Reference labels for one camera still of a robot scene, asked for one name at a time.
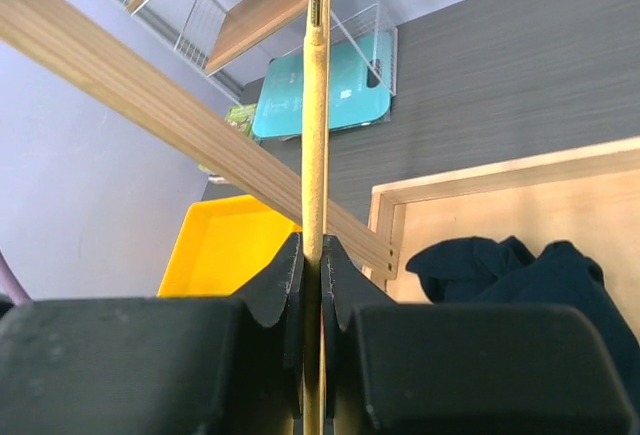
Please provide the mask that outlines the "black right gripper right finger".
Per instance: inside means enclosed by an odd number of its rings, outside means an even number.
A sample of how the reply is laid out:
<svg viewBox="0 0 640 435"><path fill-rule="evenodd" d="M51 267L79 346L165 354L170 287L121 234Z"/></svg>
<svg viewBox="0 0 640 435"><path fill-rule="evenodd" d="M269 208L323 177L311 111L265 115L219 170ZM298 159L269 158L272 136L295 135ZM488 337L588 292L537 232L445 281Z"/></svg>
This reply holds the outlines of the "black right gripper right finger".
<svg viewBox="0 0 640 435"><path fill-rule="evenodd" d="M324 240L326 410L337 434L631 434L596 327L549 304L405 304Z"/></svg>

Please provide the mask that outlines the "yellow clothes hanger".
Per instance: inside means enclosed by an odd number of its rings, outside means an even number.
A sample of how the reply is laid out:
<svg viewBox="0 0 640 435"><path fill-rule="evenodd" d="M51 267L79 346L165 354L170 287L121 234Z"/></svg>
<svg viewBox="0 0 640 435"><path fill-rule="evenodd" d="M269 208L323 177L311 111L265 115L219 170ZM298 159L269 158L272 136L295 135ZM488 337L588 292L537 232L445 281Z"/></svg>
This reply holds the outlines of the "yellow clothes hanger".
<svg viewBox="0 0 640 435"><path fill-rule="evenodd" d="M303 44L301 203L304 253L303 432L321 434L324 358L321 259L327 229L331 0L309 0Z"/></svg>

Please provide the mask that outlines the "navy maroon tank top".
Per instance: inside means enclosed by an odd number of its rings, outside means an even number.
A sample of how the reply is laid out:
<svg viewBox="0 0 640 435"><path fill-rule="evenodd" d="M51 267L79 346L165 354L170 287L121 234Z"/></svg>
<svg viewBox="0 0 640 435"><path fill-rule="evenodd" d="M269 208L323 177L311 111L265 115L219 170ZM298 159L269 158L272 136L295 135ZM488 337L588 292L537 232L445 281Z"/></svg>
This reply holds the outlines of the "navy maroon tank top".
<svg viewBox="0 0 640 435"><path fill-rule="evenodd" d="M600 265L571 242L552 242L535 256L514 236L449 239L412 255L405 268L433 303L545 303L579 310L598 330L639 407L638 340L607 292Z"/></svg>

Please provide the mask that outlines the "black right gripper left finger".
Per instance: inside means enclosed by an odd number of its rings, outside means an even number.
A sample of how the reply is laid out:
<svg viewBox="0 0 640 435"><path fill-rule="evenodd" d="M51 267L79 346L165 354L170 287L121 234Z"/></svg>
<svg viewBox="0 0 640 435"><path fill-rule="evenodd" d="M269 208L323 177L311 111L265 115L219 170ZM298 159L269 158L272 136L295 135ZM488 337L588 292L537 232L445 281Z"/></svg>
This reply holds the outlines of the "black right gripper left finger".
<svg viewBox="0 0 640 435"><path fill-rule="evenodd" d="M302 240L228 296L1 304L5 434L290 434Z"/></svg>

